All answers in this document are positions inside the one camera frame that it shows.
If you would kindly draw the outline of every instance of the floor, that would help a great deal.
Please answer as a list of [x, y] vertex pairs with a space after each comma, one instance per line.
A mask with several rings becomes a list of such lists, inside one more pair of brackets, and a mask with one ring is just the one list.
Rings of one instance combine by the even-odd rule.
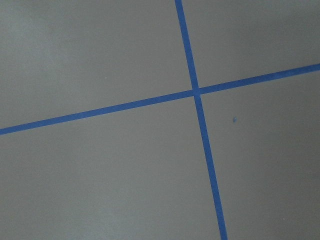
[[319, 8], [2, 0], [1, 239], [320, 239]]

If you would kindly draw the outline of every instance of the gray floor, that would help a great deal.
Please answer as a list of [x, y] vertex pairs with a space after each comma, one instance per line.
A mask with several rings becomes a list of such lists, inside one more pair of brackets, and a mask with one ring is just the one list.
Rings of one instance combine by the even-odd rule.
[[[183, 6], [201, 87], [320, 63], [319, 1]], [[0, 36], [0, 128], [191, 89], [173, 0], [2, 0]], [[319, 91], [202, 95], [228, 239], [320, 239]], [[0, 136], [0, 236], [220, 239], [194, 99]]]

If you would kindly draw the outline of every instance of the gray surface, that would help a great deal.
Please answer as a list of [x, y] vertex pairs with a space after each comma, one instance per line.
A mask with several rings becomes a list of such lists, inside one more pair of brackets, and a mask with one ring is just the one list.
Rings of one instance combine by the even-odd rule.
[[320, 63], [320, 1], [184, 0], [201, 87]]
[[319, 92], [317, 72], [203, 95], [230, 240], [320, 239]]
[[1, 239], [219, 239], [193, 101], [1, 136]]
[[172, 0], [1, 0], [0, 33], [0, 128], [191, 88]]

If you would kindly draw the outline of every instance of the gray square section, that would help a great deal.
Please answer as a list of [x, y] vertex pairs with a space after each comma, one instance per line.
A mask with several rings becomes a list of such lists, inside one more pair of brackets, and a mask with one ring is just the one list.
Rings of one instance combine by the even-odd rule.
[[0, 128], [191, 88], [172, 0], [2, 0], [0, 33]]
[[219, 239], [192, 98], [2, 135], [13, 240]]
[[320, 63], [320, 1], [184, 0], [199, 85]]
[[202, 96], [230, 240], [320, 239], [319, 91], [315, 72]]

